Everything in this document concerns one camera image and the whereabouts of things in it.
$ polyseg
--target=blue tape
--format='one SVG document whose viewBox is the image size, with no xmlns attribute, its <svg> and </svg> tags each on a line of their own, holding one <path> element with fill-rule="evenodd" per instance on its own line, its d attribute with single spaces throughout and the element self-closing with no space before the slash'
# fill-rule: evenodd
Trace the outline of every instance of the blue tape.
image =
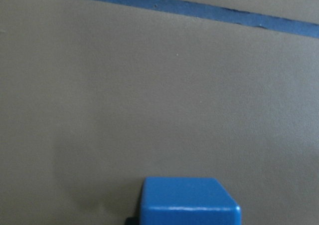
<svg viewBox="0 0 319 225">
<path fill-rule="evenodd" d="M 319 24 L 258 13 L 250 13 L 208 4 L 188 2 L 184 0 L 99 1 L 319 38 Z"/>
</svg>

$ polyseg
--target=blue box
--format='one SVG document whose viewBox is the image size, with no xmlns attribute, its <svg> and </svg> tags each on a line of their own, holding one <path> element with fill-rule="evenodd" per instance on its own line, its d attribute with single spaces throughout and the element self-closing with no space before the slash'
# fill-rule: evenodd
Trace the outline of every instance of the blue box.
<svg viewBox="0 0 319 225">
<path fill-rule="evenodd" d="M 216 179 L 145 179 L 140 225 L 240 224 L 240 207 Z"/>
</svg>

